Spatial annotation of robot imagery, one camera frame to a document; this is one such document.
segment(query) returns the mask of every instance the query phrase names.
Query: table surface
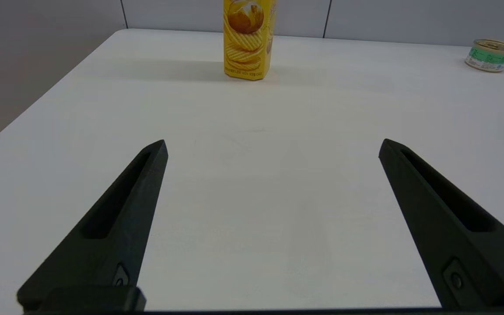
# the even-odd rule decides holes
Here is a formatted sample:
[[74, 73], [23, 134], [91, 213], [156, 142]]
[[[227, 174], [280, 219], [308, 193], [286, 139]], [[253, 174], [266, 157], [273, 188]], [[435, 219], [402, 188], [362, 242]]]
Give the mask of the table surface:
[[147, 309], [438, 306], [378, 150], [411, 147], [504, 223], [504, 73], [468, 47], [122, 30], [0, 133], [0, 314], [140, 149], [170, 158]]

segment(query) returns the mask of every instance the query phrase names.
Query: screw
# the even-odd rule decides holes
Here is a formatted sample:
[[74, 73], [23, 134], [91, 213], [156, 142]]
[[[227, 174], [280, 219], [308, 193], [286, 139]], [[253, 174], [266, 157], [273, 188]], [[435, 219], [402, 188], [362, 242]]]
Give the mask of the screw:
[[452, 285], [456, 289], [462, 289], [462, 287], [464, 286], [464, 283], [462, 282], [462, 277], [460, 277], [458, 273], [452, 273], [452, 275], [450, 275], [450, 281], [452, 281]]

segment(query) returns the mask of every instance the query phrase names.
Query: metal lid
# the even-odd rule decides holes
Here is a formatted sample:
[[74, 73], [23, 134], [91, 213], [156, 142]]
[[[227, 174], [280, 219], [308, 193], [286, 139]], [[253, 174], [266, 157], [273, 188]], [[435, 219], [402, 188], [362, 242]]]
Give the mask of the metal lid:
[[504, 52], [504, 42], [493, 39], [476, 39], [474, 44], [485, 48], [486, 50], [492, 50], [494, 52]]

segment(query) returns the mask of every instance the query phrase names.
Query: tin can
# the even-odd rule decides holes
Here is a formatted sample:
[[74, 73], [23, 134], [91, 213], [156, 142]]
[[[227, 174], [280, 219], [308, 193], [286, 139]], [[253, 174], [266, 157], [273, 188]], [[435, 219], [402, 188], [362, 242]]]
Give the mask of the tin can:
[[504, 70], [504, 42], [492, 39], [476, 39], [466, 57], [470, 67], [488, 72]]

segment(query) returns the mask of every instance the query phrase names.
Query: yellow chip container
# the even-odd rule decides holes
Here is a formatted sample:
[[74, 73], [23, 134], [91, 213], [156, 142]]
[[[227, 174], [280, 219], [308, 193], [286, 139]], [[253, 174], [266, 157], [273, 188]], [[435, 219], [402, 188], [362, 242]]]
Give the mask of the yellow chip container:
[[223, 0], [224, 72], [259, 80], [270, 69], [277, 0]]

